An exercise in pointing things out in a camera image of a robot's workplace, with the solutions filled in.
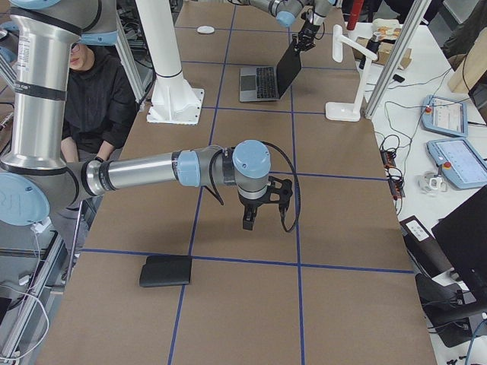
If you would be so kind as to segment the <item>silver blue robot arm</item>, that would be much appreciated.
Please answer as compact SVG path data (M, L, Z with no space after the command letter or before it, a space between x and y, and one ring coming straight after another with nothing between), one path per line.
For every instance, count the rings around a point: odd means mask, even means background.
M322 27L323 22L329 11L336 7L339 1L333 0L315 0L315 1L266 1L266 0L248 0L248 1L229 1L232 5L253 6L261 11L272 15L277 22L286 28L289 28L298 15L304 20L303 27L297 36L293 36L295 41L295 52L306 52L315 47L314 40L317 32Z
M183 186L236 186L250 229L271 193L270 154L261 141L209 146L113 162L66 162L62 125L72 46L118 40L114 1L14 1L18 67L10 151L1 158L1 219L24 226L92 196L176 180Z

